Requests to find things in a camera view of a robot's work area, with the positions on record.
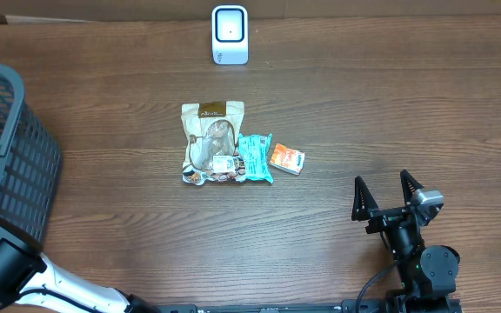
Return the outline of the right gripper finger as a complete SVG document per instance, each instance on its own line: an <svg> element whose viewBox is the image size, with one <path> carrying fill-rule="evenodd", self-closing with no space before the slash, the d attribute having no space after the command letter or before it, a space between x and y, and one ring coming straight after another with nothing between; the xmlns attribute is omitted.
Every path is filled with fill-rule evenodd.
<svg viewBox="0 0 501 313"><path fill-rule="evenodd" d="M411 201L412 194L419 189L422 189L424 186L419 183L409 172L408 170L402 170L400 172L400 180L401 186L404 196L404 203L407 204Z"/></svg>
<svg viewBox="0 0 501 313"><path fill-rule="evenodd" d="M352 221L366 221L372 217L379 208L366 183L361 176L354 180L354 200L351 211Z"/></svg>

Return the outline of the orange small box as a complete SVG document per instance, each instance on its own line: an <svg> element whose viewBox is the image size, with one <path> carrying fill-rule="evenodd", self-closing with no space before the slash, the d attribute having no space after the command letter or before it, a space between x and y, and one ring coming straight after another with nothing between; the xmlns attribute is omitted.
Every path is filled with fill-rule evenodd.
<svg viewBox="0 0 501 313"><path fill-rule="evenodd" d="M269 164L277 169L298 176L304 167L305 154L277 143Z"/></svg>

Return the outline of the teal wet wipes packet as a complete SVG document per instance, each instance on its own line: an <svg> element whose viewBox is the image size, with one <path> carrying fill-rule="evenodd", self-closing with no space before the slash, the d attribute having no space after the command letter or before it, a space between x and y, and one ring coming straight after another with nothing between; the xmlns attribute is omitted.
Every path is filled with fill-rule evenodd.
<svg viewBox="0 0 501 313"><path fill-rule="evenodd" d="M268 158L271 139L272 134L238 135L238 152L244 160L246 180L273 183Z"/></svg>

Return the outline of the beige snack pouch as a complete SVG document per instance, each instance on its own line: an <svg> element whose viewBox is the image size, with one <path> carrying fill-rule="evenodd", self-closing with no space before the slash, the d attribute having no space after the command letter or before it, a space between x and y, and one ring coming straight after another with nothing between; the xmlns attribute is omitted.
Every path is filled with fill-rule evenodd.
<svg viewBox="0 0 501 313"><path fill-rule="evenodd" d="M182 179L197 186L242 182L245 164L238 152L244 103L185 103L181 121L187 139Z"/></svg>

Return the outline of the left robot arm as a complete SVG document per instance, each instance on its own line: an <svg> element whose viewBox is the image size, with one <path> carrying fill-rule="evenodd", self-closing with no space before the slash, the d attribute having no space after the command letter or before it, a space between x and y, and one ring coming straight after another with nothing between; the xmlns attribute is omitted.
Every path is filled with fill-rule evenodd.
<svg viewBox="0 0 501 313"><path fill-rule="evenodd" d="M27 231L0 216L0 310L13 304L57 312L156 312L133 294L96 285L55 265Z"/></svg>

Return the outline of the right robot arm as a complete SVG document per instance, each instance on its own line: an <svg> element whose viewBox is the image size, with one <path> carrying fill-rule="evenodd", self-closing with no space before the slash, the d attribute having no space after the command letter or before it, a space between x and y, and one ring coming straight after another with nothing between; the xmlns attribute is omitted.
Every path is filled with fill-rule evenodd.
<svg viewBox="0 0 501 313"><path fill-rule="evenodd" d="M444 206L440 190L425 188L407 170L400 172L404 205L382 210L378 207L363 178L354 180L353 221L366 221L368 234L379 234L384 247L392 254L391 265L372 277L359 291L351 308L371 312L460 312L458 300L449 295L456 291L460 255L446 245L427 246L421 229L428 225ZM396 270L401 280L399 290L390 290L385 299L368 304L367 290L380 277Z"/></svg>

